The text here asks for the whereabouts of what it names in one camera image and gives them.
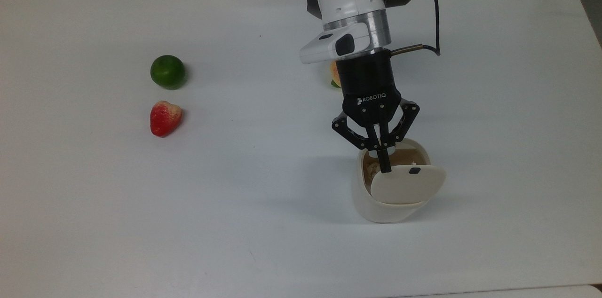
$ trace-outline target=lime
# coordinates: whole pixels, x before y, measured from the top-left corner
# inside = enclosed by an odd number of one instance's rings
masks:
[[[160,56],[150,66],[150,77],[159,86],[176,90],[185,82],[184,64],[176,56]]]

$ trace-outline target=white lid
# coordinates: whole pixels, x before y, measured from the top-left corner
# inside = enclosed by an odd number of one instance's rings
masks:
[[[412,204],[429,200],[441,189],[445,171],[432,165],[395,165],[372,180],[372,198],[386,204]]]

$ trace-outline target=red strawberry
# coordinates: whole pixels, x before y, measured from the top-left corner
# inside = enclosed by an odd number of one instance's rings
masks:
[[[159,101],[150,110],[150,131],[155,136],[165,137],[172,133],[182,121],[182,108]]]

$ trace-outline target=black cable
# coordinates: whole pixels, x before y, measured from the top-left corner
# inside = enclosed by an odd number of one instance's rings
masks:
[[[430,45],[419,45],[419,46],[411,46],[411,47],[415,47],[417,49],[414,50],[419,50],[419,49],[427,49],[427,50],[431,50],[432,52],[434,52],[437,56],[441,56],[441,46],[439,46],[439,0],[433,0],[435,2],[435,47],[432,47]],[[404,52],[403,49],[406,48],[401,48],[401,49],[397,49],[400,50],[400,52],[398,52],[399,54]]]

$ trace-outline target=orange object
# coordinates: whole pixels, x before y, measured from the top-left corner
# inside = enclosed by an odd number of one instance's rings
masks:
[[[338,69],[337,69],[337,61],[334,60],[331,63],[331,74],[333,75],[333,82],[335,84],[337,84],[337,86],[340,88],[341,87],[341,79],[338,75]]]

